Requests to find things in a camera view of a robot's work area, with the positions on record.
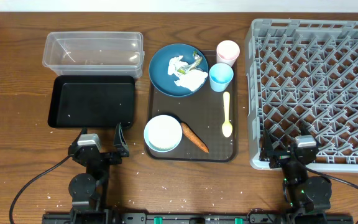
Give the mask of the orange carrot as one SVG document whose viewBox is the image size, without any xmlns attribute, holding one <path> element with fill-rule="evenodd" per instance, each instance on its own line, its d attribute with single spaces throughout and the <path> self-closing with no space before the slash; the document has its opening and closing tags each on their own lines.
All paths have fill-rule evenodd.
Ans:
<svg viewBox="0 0 358 224">
<path fill-rule="evenodd" d="M 203 152 L 208 153 L 209 149 L 206 144 L 190 129 L 190 127 L 185 123 L 180 123 L 182 128 L 182 133 L 199 149 Z"/>
</svg>

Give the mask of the white tissue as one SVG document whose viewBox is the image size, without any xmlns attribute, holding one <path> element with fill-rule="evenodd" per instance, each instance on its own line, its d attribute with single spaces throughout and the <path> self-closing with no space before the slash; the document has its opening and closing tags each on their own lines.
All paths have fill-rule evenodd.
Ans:
<svg viewBox="0 0 358 224">
<path fill-rule="evenodd" d="M 187 88 L 190 91 L 196 91 L 208 77 L 208 73 L 198 69 L 192 69 L 186 74 L 176 72 L 178 80 L 175 80 L 176 86 Z"/>
<path fill-rule="evenodd" d="M 183 56 L 179 55 L 178 57 L 173 57 L 170 59 L 167 71 L 169 75 L 176 75 L 177 77 L 181 75 L 181 72 L 179 72 L 178 70 L 181 67 L 188 65 L 187 62 L 182 61 L 182 58 Z"/>
</svg>

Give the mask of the green snack wrapper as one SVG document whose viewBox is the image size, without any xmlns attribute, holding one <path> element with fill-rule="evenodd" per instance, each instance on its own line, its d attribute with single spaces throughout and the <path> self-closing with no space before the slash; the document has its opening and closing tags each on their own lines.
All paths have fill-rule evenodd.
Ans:
<svg viewBox="0 0 358 224">
<path fill-rule="evenodd" d="M 193 56 L 195 61 L 192 64 L 184 65 L 184 66 L 181 66 L 180 68 L 178 68 L 177 69 L 178 73 L 187 74 L 190 70 L 195 69 L 203 60 L 202 56 L 200 56 L 197 53 L 197 51 L 194 51 L 192 56 Z"/>
</svg>

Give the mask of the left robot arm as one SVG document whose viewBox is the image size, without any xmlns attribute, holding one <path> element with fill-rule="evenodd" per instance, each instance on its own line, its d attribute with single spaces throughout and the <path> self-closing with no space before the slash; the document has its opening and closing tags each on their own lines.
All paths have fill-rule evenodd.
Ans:
<svg viewBox="0 0 358 224">
<path fill-rule="evenodd" d="M 113 152 L 101 152 L 97 134 L 89 134 L 83 128 L 68 148 L 73 161 L 84 166 L 86 171 L 72 178 L 69 193 L 72 197 L 69 224 L 78 223 L 120 223 L 121 218 L 111 208 L 106 208 L 110 167 L 122 163 L 129 156 L 129 148 L 122 133 L 121 124 L 116 125 Z"/>
</svg>

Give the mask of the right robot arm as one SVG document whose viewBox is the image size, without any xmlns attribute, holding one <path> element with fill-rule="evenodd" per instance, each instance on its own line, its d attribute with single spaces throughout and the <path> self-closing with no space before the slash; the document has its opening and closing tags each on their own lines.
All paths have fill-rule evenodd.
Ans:
<svg viewBox="0 0 358 224">
<path fill-rule="evenodd" d="M 331 208 L 332 183 L 321 175 L 310 177 L 306 165 L 316 159 L 320 143 L 303 126 L 301 134 L 286 149 L 276 150 L 264 130 L 261 159 L 269 160 L 271 169 L 284 175 L 283 194 L 291 208 L 273 223 L 327 223 L 325 210 Z"/>
</svg>

